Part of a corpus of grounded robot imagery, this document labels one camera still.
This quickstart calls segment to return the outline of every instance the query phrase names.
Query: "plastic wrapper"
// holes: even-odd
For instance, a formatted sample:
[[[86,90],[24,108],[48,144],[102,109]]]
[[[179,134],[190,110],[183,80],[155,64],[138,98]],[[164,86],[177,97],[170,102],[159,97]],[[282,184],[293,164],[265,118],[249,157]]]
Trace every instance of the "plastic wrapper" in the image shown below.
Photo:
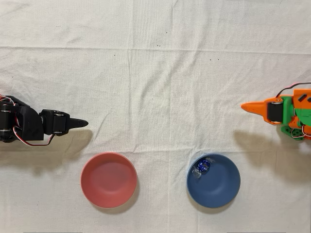
[[[199,179],[202,174],[208,172],[211,163],[213,163],[213,160],[209,157],[200,160],[196,166],[193,166],[192,169],[193,175]]]

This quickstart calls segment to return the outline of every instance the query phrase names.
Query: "tabletop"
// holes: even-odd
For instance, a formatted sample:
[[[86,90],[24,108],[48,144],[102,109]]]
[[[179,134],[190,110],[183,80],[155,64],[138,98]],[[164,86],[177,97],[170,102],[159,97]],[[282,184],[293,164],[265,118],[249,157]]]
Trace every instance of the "tabletop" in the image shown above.
[[[309,233],[311,143],[240,104],[310,81],[310,12],[309,0],[0,0],[0,94],[89,122],[47,147],[0,143],[0,232]],[[138,175],[115,209],[80,187],[103,151]],[[186,188],[210,152],[241,175],[218,209]]]

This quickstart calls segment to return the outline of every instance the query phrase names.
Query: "red bowl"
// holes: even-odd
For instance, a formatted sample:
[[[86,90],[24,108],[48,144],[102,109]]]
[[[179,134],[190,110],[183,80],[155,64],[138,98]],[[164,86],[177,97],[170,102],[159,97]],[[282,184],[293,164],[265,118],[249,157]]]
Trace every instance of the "red bowl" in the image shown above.
[[[94,205],[114,208],[126,203],[137,185],[133,164],[123,155],[105,152],[95,155],[81,173],[84,196]]]

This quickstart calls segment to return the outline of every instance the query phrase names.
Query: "blue bowl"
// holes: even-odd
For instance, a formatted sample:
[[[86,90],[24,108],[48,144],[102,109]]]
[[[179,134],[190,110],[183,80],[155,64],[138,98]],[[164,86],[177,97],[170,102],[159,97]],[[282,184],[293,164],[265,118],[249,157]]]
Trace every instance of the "blue bowl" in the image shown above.
[[[209,170],[200,178],[192,173],[202,159],[213,160]],[[222,207],[231,202],[238,194],[241,184],[240,173],[235,164],[220,154],[205,154],[190,167],[187,175],[187,189],[190,196],[198,204],[208,208]]]

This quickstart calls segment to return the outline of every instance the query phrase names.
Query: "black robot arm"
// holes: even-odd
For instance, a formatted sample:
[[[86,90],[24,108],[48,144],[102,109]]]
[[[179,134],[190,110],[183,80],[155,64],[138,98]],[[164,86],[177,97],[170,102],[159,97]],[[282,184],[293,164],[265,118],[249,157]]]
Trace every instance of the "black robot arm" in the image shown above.
[[[18,139],[29,146],[40,146],[26,141],[43,140],[44,134],[47,134],[51,135],[49,144],[55,135],[62,136],[70,129],[86,125],[87,121],[70,118],[69,114],[56,110],[44,109],[38,114],[17,98],[0,95],[0,141]]]

